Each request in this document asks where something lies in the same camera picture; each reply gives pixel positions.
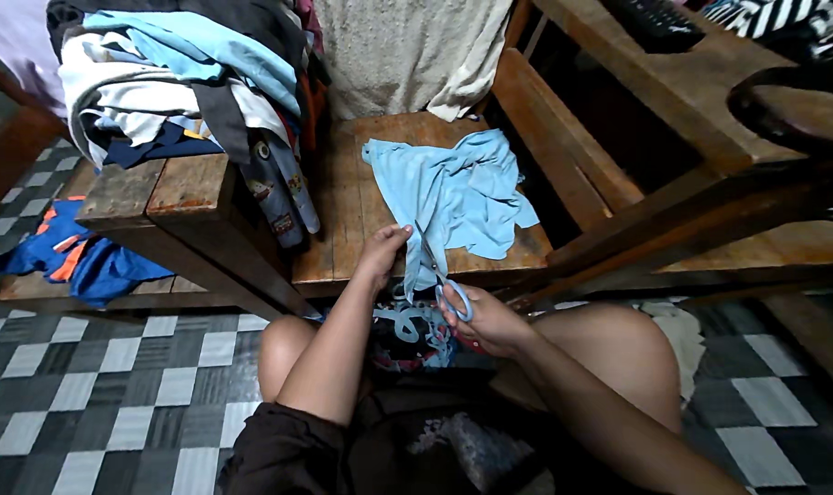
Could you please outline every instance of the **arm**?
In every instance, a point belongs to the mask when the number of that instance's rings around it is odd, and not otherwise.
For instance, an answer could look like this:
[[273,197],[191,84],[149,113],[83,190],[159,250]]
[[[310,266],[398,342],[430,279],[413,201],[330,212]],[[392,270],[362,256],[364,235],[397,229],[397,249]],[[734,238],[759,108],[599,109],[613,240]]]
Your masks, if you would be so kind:
[[[631,483],[664,493],[740,493],[745,489],[677,435],[619,396],[488,292],[465,287],[474,319],[444,319],[491,354],[514,358],[569,433]],[[444,295],[455,306],[450,287]]]
[[291,368],[276,402],[337,424],[355,411],[373,301],[386,286],[395,253],[413,228],[389,225],[364,242],[355,273],[312,342]]

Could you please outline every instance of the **checkered floor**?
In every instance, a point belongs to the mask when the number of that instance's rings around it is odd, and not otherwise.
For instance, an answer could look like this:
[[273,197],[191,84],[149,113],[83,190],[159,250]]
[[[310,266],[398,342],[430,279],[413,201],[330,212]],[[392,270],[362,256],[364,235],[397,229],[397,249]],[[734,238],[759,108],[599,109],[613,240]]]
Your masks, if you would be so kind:
[[[54,146],[4,198],[0,252],[36,228],[77,162]],[[756,493],[833,495],[833,386],[773,321],[695,313],[707,352],[684,436]],[[252,315],[146,325],[0,308],[0,494],[212,493],[257,406]]]

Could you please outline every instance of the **blue scissors handle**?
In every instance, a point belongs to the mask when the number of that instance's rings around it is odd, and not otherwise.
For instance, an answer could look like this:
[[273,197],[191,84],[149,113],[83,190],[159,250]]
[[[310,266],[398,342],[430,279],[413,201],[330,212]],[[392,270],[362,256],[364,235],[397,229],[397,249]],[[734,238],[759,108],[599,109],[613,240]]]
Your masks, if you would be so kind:
[[468,296],[466,296],[466,292],[462,290],[462,287],[460,287],[459,284],[453,282],[450,279],[447,279],[447,284],[450,284],[450,287],[453,287],[453,289],[456,291],[456,294],[458,294],[459,297],[462,298],[462,300],[466,303],[466,313],[462,314],[458,309],[454,307],[454,305],[450,304],[450,301],[448,301],[447,298],[444,297],[444,288],[442,286],[435,286],[435,297],[437,299],[437,305],[440,306],[441,301],[443,300],[444,304],[447,305],[447,308],[456,313],[456,316],[459,320],[466,322],[471,321],[472,318],[474,318],[474,310],[472,310],[471,301],[468,299]]

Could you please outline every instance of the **person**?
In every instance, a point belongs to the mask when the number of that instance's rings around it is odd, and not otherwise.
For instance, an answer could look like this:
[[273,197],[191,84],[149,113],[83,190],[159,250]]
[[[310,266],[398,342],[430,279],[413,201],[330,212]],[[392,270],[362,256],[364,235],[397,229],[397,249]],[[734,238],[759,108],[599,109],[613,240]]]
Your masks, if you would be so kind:
[[[673,351],[631,308],[591,304],[530,325],[463,286],[472,321],[442,305],[444,320],[508,369],[489,382],[456,369],[366,379],[374,299],[412,231],[389,225],[365,240],[318,331],[293,316],[263,331],[265,402],[222,469],[222,492],[746,493],[679,437]],[[464,311],[451,287],[444,295]],[[526,408],[532,390],[541,401]]]

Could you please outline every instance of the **light blue t-shirt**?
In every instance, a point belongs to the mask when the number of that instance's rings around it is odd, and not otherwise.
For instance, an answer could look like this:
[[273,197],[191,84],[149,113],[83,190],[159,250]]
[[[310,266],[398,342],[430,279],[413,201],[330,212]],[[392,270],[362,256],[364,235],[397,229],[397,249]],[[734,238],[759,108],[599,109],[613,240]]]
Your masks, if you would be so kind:
[[97,11],[83,27],[126,29],[150,62],[168,67],[179,79],[219,79],[226,66],[253,82],[270,98],[300,116],[294,97],[297,77],[290,63],[255,39],[193,12]]
[[[444,249],[465,247],[501,260],[514,244],[514,224],[527,228],[539,223],[529,200],[516,190],[517,158],[499,129],[469,134],[449,150],[371,139],[362,148],[362,159],[373,167],[395,221],[400,226],[419,222],[444,274]],[[404,270],[408,300],[414,290],[436,284],[424,259],[414,229]]]

